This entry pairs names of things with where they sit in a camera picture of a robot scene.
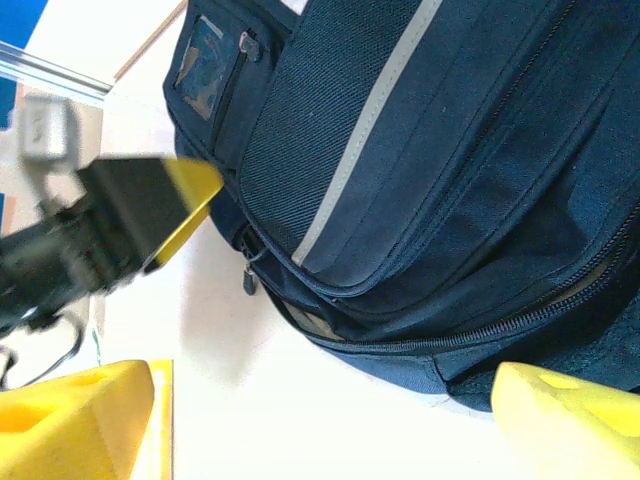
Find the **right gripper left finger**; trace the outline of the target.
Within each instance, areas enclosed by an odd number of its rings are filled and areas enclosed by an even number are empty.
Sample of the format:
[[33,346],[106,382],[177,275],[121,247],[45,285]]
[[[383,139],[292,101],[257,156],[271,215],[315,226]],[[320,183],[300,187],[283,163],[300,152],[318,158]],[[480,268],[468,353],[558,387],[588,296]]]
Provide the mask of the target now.
[[172,361],[1,392],[0,480],[173,480]]

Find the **navy blue backpack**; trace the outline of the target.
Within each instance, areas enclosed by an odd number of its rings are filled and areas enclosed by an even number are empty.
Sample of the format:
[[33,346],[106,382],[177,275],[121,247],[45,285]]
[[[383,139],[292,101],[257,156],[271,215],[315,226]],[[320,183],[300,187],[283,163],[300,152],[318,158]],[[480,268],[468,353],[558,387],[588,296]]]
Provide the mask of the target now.
[[479,411],[504,362],[640,394],[640,0],[187,0],[163,93],[319,348]]

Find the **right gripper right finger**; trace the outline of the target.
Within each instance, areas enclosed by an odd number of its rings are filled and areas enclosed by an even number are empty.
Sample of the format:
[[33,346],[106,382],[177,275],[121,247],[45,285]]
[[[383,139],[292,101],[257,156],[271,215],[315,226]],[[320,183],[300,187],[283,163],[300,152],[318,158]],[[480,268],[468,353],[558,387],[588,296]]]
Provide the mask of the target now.
[[534,480],[640,480],[640,395],[504,362],[493,416]]

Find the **aluminium corner post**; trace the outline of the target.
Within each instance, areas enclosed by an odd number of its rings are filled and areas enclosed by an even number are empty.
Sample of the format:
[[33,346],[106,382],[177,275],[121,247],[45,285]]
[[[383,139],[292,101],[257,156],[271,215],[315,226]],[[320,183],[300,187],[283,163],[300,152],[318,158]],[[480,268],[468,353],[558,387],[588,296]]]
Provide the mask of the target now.
[[0,77],[101,108],[113,85],[0,41]]

